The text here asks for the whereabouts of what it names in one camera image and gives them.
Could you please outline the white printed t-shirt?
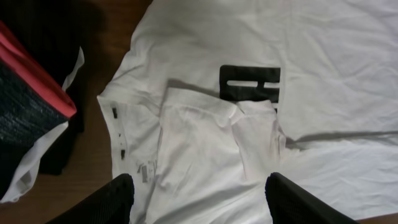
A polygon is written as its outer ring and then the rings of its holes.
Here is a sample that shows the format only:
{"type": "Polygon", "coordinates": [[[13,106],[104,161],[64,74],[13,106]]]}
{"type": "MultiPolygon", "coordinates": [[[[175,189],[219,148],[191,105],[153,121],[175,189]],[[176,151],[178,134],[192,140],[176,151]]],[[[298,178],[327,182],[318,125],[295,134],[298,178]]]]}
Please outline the white printed t-shirt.
{"type": "Polygon", "coordinates": [[[273,172],[397,212],[396,1],[153,1],[98,101],[131,223],[271,223],[273,172]]]}

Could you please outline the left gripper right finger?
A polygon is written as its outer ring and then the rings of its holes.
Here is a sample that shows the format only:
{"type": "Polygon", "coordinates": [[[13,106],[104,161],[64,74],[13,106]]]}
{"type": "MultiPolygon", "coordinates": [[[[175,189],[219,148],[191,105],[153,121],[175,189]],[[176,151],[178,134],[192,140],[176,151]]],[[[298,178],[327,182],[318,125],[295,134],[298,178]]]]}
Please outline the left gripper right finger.
{"type": "Polygon", "coordinates": [[[267,178],[265,195],[274,224],[358,224],[278,172],[267,178]]]}

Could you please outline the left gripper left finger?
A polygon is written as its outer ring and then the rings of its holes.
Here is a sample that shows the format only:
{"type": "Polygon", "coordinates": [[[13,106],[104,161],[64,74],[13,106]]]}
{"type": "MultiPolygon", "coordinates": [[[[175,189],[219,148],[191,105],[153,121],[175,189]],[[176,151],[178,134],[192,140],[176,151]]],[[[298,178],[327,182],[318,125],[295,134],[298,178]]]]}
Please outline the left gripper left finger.
{"type": "Polygon", "coordinates": [[[121,174],[48,224],[129,224],[134,183],[121,174]]]}

